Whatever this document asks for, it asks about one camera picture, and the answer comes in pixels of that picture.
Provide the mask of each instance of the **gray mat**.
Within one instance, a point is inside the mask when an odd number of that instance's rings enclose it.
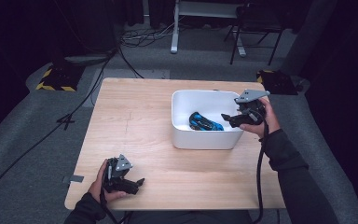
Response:
[[[137,70],[137,72],[144,78],[153,78],[153,79],[170,79],[170,70]],[[92,91],[94,83],[98,80],[98,76],[101,73],[101,69],[97,69],[94,74],[94,78],[89,86],[88,94]],[[104,78],[107,77],[123,77],[123,78],[141,78],[135,75],[129,69],[104,69],[102,78],[99,80],[99,84],[96,87],[95,91],[83,104],[85,107],[94,107],[95,102],[97,102],[98,93],[100,92],[101,83]]]

